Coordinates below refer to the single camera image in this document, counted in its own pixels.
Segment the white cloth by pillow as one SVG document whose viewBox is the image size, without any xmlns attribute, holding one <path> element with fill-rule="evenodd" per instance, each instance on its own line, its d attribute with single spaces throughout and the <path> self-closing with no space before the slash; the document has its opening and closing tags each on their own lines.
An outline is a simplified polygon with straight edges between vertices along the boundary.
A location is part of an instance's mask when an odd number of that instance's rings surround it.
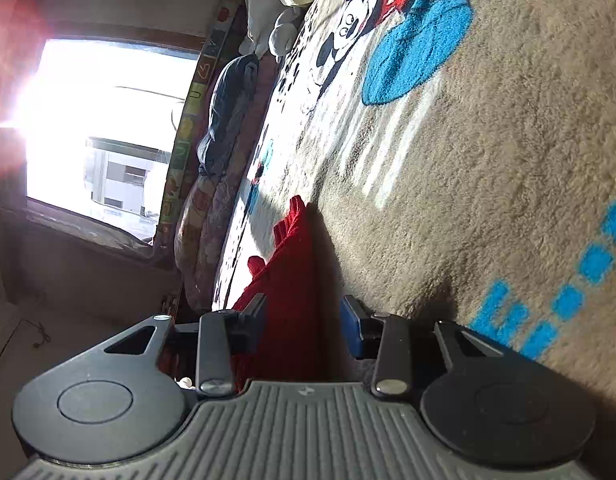
<svg viewBox="0 0 616 480">
<path fill-rule="evenodd" d="M 285 10 L 281 0 L 245 0 L 247 35 L 238 48 L 241 55 L 262 58 L 269 50 L 269 39 L 276 19 Z"/>
</svg>

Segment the Mickey Mouse bed blanket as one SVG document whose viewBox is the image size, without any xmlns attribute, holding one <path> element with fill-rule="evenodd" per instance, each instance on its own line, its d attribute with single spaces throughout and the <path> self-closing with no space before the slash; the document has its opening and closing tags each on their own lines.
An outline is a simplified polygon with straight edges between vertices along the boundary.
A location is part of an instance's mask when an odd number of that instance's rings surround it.
<svg viewBox="0 0 616 480">
<path fill-rule="evenodd" d="M 250 169 L 216 307 L 298 195 L 327 314 L 350 294 L 557 370 L 616 479 L 616 0 L 315 0 Z"/>
</svg>

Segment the small grey plush toy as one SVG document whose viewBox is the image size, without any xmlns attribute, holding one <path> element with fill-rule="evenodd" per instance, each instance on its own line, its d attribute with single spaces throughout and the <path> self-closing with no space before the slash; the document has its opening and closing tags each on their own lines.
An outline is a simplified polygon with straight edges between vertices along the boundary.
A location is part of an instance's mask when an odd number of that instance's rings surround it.
<svg viewBox="0 0 616 480">
<path fill-rule="evenodd" d="M 269 37 L 269 50 L 280 61 L 293 47 L 303 21 L 299 6 L 286 8 L 276 19 Z"/>
</svg>

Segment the red knitted sweater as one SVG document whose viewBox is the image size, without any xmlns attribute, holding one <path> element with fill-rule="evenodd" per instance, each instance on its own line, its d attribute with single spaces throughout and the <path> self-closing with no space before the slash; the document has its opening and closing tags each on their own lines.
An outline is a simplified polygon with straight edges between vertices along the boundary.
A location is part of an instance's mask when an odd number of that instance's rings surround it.
<svg viewBox="0 0 616 480">
<path fill-rule="evenodd" d="M 234 356 L 236 382 L 287 380 L 314 382 L 320 375 L 317 280 L 309 214 L 296 195 L 287 215 L 273 228 L 269 260 L 248 258 L 251 282 L 233 308 L 242 311 L 258 293 L 267 298 L 265 327 L 253 353 Z"/>
</svg>

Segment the floral folded mattress pad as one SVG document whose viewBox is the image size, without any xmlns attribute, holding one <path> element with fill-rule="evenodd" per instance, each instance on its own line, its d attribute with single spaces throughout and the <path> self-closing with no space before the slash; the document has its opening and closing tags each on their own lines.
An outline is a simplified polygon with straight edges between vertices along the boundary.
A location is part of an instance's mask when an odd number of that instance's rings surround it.
<svg viewBox="0 0 616 480">
<path fill-rule="evenodd" d="M 253 100 L 242 122 L 241 132 L 220 177 L 206 177 L 199 173 L 197 144 L 208 127 L 206 125 L 195 146 L 197 178 L 183 204 L 174 235 L 174 259 L 184 282 L 185 298 L 196 313 L 209 311 L 216 302 L 217 273 L 223 258 L 225 237 L 233 217 L 237 195 L 247 174 L 251 153 L 259 139 L 263 117 L 277 75 L 277 64 L 272 55 L 259 58 L 258 83 Z"/>
</svg>

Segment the dark blue folded garment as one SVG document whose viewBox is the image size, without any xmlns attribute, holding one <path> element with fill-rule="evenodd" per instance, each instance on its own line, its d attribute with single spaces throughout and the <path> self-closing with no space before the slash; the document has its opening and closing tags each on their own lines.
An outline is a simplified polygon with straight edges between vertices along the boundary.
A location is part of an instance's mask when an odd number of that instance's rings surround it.
<svg viewBox="0 0 616 480">
<path fill-rule="evenodd" d="M 197 144 L 199 173 L 217 178 L 223 174 L 241 132 L 259 73 L 259 58 L 248 54 L 223 68 L 213 89 L 206 134 Z"/>
</svg>

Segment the window with frame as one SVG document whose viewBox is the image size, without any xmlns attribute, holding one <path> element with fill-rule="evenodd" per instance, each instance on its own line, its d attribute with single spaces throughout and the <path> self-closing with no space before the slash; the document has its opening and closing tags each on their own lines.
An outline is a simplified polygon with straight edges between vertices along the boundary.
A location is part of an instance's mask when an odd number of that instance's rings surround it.
<svg viewBox="0 0 616 480">
<path fill-rule="evenodd" d="M 140 38 L 7 35 L 0 133 L 12 159 L 0 205 L 39 224 L 161 266 L 154 245 L 175 133 L 199 50 Z"/>
</svg>

